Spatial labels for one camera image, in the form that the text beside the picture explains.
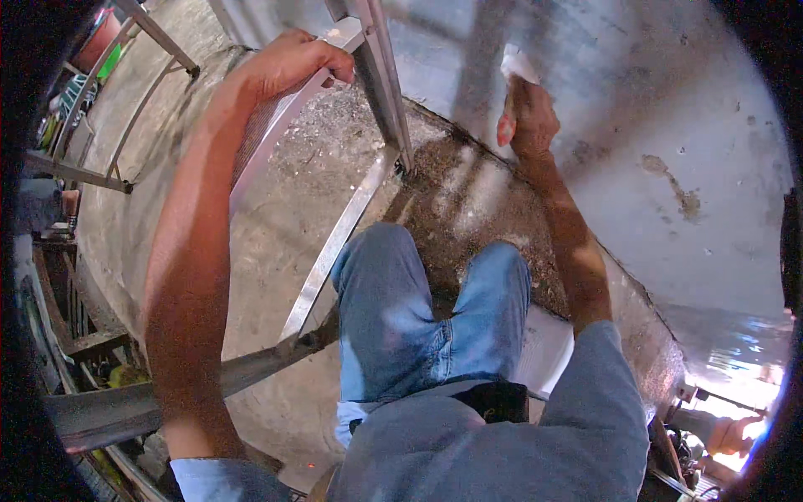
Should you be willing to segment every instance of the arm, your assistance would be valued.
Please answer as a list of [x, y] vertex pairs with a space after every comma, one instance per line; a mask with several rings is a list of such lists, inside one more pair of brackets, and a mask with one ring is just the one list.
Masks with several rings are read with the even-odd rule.
[[635, 500], [650, 441], [638, 386], [611, 322], [605, 264], [549, 152], [560, 127], [549, 95], [522, 80], [512, 86], [518, 122], [511, 146], [520, 159], [520, 174], [544, 201], [575, 336], [572, 358], [540, 425], [561, 429], [565, 443], [577, 449], [573, 461], [591, 459], [584, 469], [597, 480], [600, 493], [615, 494], [611, 500]]
[[599, 246], [560, 178], [549, 144], [560, 129], [549, 94], [521, 79], [512, 82], [516, 135], [511, 146], [519, 172], [544, 201], [560, 281], [569, 300], [574, 336], [596, 320], [613, 319]]
[[179, 161], [145, 281], [145, 344], [172, 459], [242, 458], [219, 385], [229, 305], [229, 192], [254, 107], [320, 67], [353, 79], [353, 59], [288, 31], [220, 84]]

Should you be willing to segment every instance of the forearm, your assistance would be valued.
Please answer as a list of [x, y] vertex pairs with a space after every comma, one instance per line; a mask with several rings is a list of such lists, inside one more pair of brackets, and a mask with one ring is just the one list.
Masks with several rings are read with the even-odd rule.
[[569, 302], [575, 337], [595, 320], [612, 319], [605, 263], [597, 241], [560, 178], [552, 154], [524, 161], [525, 179], [544, 203], [552, 249]]
[[177, 166], [153, 239], [145, 344], [173, 458], [242, 453], [218, 382], [229, 301], [229, 193], [247, 118], [236, 93], [218, 90]]

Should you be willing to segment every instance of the man's left hand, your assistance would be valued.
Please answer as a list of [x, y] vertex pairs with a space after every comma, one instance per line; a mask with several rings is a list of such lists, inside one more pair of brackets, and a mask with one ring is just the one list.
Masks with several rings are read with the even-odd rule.
[[[218, 92], [235, 93], [237, 106], [252, 110], [322, 67], [347, 84], [354, 81], [354, 58], [348, 52], [293, 28], [234, 70]], [[324, 86], [331, 84], [328, 80]]]

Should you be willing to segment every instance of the man's right hand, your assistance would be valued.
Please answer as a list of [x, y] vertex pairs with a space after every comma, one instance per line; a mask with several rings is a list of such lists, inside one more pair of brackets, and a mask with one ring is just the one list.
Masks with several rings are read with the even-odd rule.
[[516, 134], [510, 146], [521, 165], [551, 157], [549, 145], [560, 130], [552, 98], [540, 85], [530, 84], [518, 75], [511, 78], [511, 94], [516, 110]]

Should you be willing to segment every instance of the person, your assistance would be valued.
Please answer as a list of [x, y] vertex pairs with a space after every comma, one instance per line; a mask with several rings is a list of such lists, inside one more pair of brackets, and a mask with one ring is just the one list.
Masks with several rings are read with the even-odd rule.
[[678, 408], [672, 414], [669, 425], [697, 436], [709, 455], [738, 453], [739, 458], [743, 459], [750, 453], [753, 445], [753, 438], [742, 437], [744, 428], [762, 420], [764, 417], [760, 416], [734, 420], [729, 417], [717, 417], [707, 411]]
[[[145, 341], [187, 500], [287, 499], [287, 487], [244, 459], [221, 395], [229, 190], [256, 104], [319, 67], [353, 81], [350, 55], [292, 30], [232, 72], [196, 124], [157, 225]], [[530, 301], [527, 264], [512, 245], [490, 244], [471, 260], [452, 317], [435, 321], [410, 234], [374, 224], [332, 270], [342, 359], [337, 435], [348, 449], [327, 500], [637, 498], [649, 440], [605, 265], [549, 152], [560, 123], [548, 94], [521, 80], [512, 91], [512, 148], [518, 173], [544, 201], [576, 338], [571, 360], [539, 425], [494, 417], [487, 403], [518, 392], [508, 380]]]
[[67, 221], [75, 228], [80, 190], [61, 190], [53, 178], [24, 178], [19, 182], [14, 234], [50, 230], [53, 223]]

